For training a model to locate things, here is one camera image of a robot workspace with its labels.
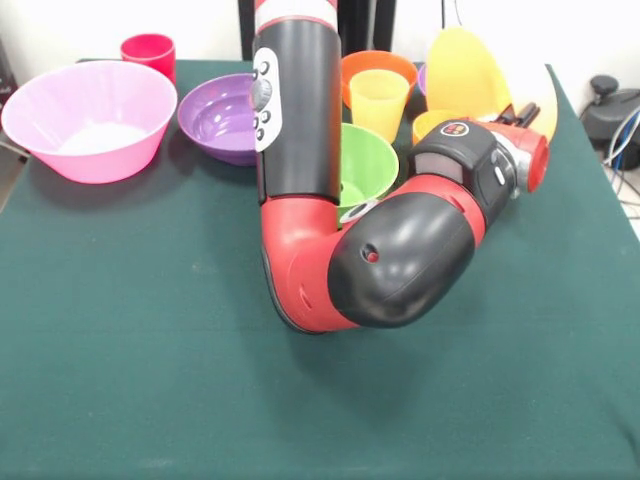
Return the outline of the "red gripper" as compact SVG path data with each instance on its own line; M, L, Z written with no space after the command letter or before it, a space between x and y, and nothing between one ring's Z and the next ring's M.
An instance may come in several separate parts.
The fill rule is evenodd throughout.
M532 123L540 112L540 107L527 103L516 114L517 123ZM550 159L547 138L536 131L501 123L514 123L515 110L509 104L487 128L508 152L514 165L516 191L533 193L543 182Z

